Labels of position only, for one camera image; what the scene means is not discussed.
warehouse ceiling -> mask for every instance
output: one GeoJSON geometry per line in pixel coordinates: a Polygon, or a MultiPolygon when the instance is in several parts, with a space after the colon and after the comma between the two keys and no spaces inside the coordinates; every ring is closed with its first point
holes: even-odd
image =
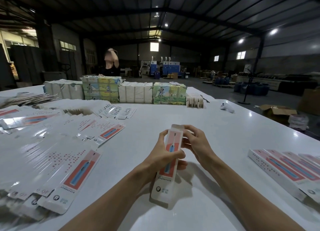
{"type": "Polygon", "coordinates": [[[318,18],[320,0],[5,0],[0,26],[39,15],[94,41],[227,44],[318,18]]]}

person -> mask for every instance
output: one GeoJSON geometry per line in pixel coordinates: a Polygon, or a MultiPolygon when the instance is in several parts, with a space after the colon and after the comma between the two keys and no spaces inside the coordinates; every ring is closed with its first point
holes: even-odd
{"type": "MultiPolygon", "coordinates": [[[[184,127],[181,148],[191,150],[202,167],[217,181],[230,198],[247,230],[304,230],[225,164],[213,152],[203,131],[191,125],[184,127]]],[[[60,231],[116,231],[135,202],[139,191],[154,179],[155,173],[172,160],[185,158],[182,150],[166,151],[164,139],[167,133],[168,130],[160,133],[155,147],[141,164],[69,221],[60,231]]],[[[186,167],[186,161],[178,161],[178,170],[186,167]]]]}
{"type": "Polygon", "coordinates": [[[119,59],[114,49],[107,50],[104,60],[106,61],[106,68],[101,70],[100,75],[120,76],[119,59]]]}

electric toothbrush illustration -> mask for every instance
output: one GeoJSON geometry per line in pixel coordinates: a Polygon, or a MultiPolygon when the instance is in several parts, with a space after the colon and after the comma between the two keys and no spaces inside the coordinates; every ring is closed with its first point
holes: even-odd
{"type": "Polygon", "coordinates": [[[92,155],[92,157],[90,158],[89,161],[85,162],[82,166],[82,168],[78,171],[78,173],[75,175],[75,177],[70,181],[70,184],[75,186],[77,185],[78,181],[80,180],[80,178],[82,177],[82,175],[85,173],[85,171],[87,170],[87,168],[90,165],[91,160],[93,159],[95,153],[92,155]]]}
{"type": "MultiPolygon", "coordinates": [[[[173,152],[174,151],[174,141],[175,141],[175,138],[176,138],[176,133],[174,134],[174,138],[173,138],[173,143],[172,145],[170,146],[170,149],[169,149],[169,152],[173,152]]],[[[170,165],[171,163],[167,164],[165,169],[164,169],[164,172],[169,174],[170,173],[170,165]]]]}
{"type": "Polygon", "coordinates": [[[112,131],[108,132],[107,134],[103,135],[104,138],[108,138],[108,136],[112,135],[117,129],[113,129],[112,131]]]}

hand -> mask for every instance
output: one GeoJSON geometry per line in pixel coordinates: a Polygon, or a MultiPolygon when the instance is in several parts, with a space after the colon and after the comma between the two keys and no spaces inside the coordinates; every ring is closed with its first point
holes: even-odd
{"type": "MultiPolygon", "coordinates": [[[[141,163],[142,166],[145,166],[148,170],[148,178],[147,182],[152,181],[155,177],[155,174],[165,167],[168,163],[175,159],[184,159],[186,154],[180,149],[175,152],[168,152],[166,151],[165,146],[165,136],[167,135],[168,130],[165,130],[159,134],[159,139],[149,154],[149,156],[141,163]]],[[[186,169],[188,163],[183,160],[178,161],[177,170],[184,170],[186,169]]]]}
{"type": "Polygon", "coordinates": [[[191,150],[201,166],[208,170],[210,159],[217,157],[217,155],[212,151],[205,133],[192,125],[183,126],[185,130],[183,131],[184,138],[182,139],[181,148],[191,150]]]}

white table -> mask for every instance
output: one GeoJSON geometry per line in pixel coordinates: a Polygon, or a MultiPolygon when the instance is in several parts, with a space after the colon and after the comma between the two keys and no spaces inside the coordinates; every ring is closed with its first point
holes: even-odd
{"type": "MultiPolygon", "coordinates": [[[[154,147],[159,132],[170,128],[171,124],[192,124],[202,129],[215,153],[245,181],[307,231],[319,230],[320,214],[294,199],[249,159],[247,153],[249,149],[265,148],[320,155],[320,142],[232,102],[201,94],[210,101],[205,102],[206,109],[134,104],[138,110],[131,119],[125,120],[126,128],[122,132],[101,146],[104,149],[101,159],[66,214],[20,227],[21,230],[56,231],[61,228],[141,163],[154,147]],[[223,102],[231,104],[235,113],[220,110],[223,102]]],[[[220,187],[194,155],[187,149],[185,152],[189,165],[185,171],[178,172],[173,205],[164,209],[152,204],[149,194],[144,192],[119,230],[245,230],[229,208],[231,205],[220,187]]]]}

